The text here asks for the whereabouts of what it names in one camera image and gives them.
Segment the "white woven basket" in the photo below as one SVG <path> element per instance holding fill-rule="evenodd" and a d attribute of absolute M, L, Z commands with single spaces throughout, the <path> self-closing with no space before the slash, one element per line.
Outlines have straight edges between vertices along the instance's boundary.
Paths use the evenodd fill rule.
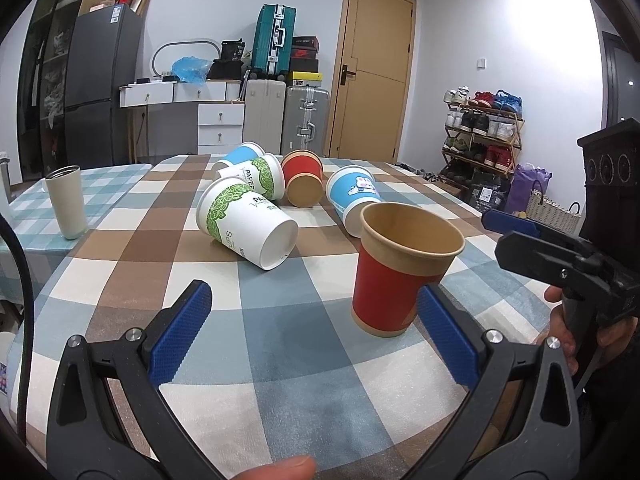
<path fill-rule="evenodd" d="M 580 204 L 574 202 L 569 209 L 574 205 L 578 206 L 577 213 L 563 209 L 559 204 L 549 200 L 544 194 L 535 189 L 531 191 L 531 196 L 529 197 L 527 218 L 558 229 L 563 233 L 573 235 L 580 220 Z"/>

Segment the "human hand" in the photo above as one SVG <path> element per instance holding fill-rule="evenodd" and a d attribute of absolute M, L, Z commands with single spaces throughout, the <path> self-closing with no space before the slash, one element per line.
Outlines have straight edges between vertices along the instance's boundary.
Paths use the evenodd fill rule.
<path fill-rule="evenodd" d="M 545 291 L 545 300 L 549 303 L 557 303 L 561 301 L 561 299 L 561 288 L 550 286 Z M 599 366 L 604 366 L 610 361 L 613 361 L 613 359 L 625 351 L 637 325 L 637 317 L 627 317 L 608 328 L 598 329 L 596 340 L 598 341 L 598 345 L 604 348 Z M 562 343 L 562 351 L 566 357 L 566 363 L 571 375 L 574 375 L 578 371 L 578 361 L 575 359 L 575 338 L 564 322 L 562 304 L 554 307 L 551 311 L 548 335 L 557 337 Z"/>
<path fill-rule="evenodd" d="M 254 467 L 233 480 L 311 480 L 316 473 L 316 461 L 310 456 L 294 456 L 275 464 Z"/>

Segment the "checkered tablecloth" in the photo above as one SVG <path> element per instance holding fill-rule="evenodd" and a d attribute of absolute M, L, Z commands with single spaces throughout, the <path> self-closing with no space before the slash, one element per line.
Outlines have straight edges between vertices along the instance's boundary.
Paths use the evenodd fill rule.
<path fill-rule="evenodd" d="M 44 453 L 50 392 L 69 336 L 118 338 L 145 327 L 193 279 L 213 290 L 212 312 L 174 380 L 169 406 L 227 476 L 309 453 L 321 478 L 400 478 L 465 397 L 420 322 L 377 338 L 351 318 L 358 240 L 326 199 L 283 209 L 300 225 L 294 252 L 265 272 L 198 231 L 195 205 L 208 156 L 178 156 L 147 173 L 54 272 L 37 299 L 28 423 Z M 498 268 L 497 235 L 433 184 L 388 164 L 323 159 L 324 175 L 359 163 L 385 200 L 419 205 L 455 224 L 466 248 L 443 284 L 485 327 L 530 342 L 546 325 L 544 285 Z M 20 343 L 10 350 L 16 405 Z M 114 388 L 132 439 L 150 454 Z"/>
<path fill-rule="evenodd" d="M 89 226 L 94 226 L 150 169 L 149 164 L 135 164 L 83 170 L 81 172 L 82 193 Z M 78 243 L 78 240 L 66 240 L 60 234 L 49 193 L 42 189 L 42 182 L 43 180 L 36 182 L 10 205 L 14 213 L 14 231 L 18 235 L 30 266 L 34 296 L 40 293 L 56 267 Z M 18 269 L 2 240 L 0 240 L 0 298 L 22 304 Z"/>

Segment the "blue paper cup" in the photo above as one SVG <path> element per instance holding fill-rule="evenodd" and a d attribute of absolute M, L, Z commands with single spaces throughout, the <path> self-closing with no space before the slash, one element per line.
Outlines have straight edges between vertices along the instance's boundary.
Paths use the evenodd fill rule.
<path fill-rule="evenodd" d="M 218 170 L 224 170 L 229 166 L 234 166 L 235 164 L 240 164 L 241 162 L 246 162 L 248 160 L 254 160 L 254 158 L 258 158 L 263 155 L 265 155 L 265 151 L 255 142 L 243 142 L 240 146 L 228 155 L 225 155 L 224 158 L 221 158 L 213 165 L 211 168 L 212 180 L 217 179 L 216 172 Z"/>
<path fill-rule="evenodd" d="M 326 195 L 347 232 L 356 238 L 362 232 L 361 209 L 383 201 L 376 189 L 376 179 L 360 166 L 345 166 L 332 174 L 326 183 Z"/>

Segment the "refrigerator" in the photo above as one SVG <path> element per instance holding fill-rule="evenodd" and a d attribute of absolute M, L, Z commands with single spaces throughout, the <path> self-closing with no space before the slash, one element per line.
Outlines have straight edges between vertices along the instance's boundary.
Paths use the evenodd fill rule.
<path fill-rule="evenodd" d="M 119 89 L 135 81 L 143 20 L 126 5 L 78 17 L 66 69 L 65 140 L 82 169 L 129 163 L 126 109 Z"/>

